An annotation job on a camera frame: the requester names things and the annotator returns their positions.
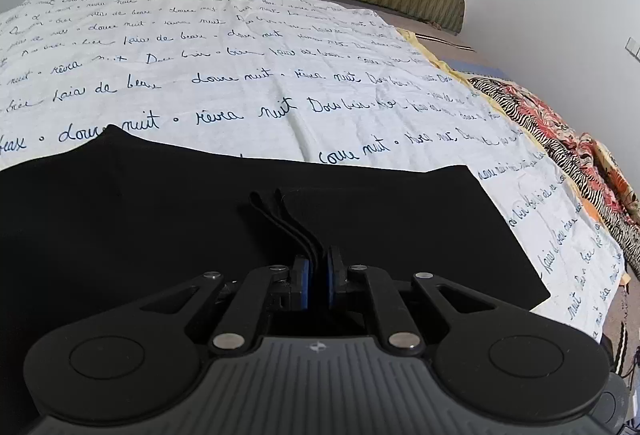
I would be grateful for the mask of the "white script-print bedsheet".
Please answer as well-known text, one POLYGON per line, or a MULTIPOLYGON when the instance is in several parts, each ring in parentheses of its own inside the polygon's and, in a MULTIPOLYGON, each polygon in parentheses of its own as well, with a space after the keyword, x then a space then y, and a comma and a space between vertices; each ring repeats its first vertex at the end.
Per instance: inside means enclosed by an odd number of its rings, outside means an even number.
POLYGON ((1 17, 1 164, 116 125, 245 158, 466 166, 549 290, 600 337, 623 253, 521 126, 375 12, 321 0, 28 0, 1 17))

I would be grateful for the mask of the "floral colourful blanket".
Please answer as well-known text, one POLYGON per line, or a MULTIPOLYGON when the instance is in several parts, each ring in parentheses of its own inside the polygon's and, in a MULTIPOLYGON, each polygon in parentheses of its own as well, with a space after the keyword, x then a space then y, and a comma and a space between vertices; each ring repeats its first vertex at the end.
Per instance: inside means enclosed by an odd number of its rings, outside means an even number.
POLYGON ((596 209, 626 262, 639 271, 639 192, 629 184, 608 147, 576 132, 551 106, 523 86, 475 75, 469 82, 527 129, 596 209))

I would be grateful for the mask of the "black pants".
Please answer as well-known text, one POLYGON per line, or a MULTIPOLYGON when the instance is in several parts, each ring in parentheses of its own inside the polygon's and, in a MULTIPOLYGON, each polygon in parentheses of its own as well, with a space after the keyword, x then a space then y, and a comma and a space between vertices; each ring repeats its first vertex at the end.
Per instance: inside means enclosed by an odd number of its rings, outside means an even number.
POLYGON ((258 160, 109 127, 1 173, 1 429, 38 419, 23 377, 40 337, 215 270, 326 252, 406 280, 431 271, 525 309, 549 295, 488 192, 463 166, 427 173, 258 160))

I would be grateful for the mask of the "white wall switch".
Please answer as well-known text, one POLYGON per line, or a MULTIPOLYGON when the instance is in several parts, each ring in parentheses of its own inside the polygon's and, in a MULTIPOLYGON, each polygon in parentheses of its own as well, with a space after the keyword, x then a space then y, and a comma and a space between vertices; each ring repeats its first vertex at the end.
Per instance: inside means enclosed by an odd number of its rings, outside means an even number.
POLYGON ((640 54, 640 44, 632 37, 627 39, 625 49, 631 54, 631 56, 638 57, 640 54))

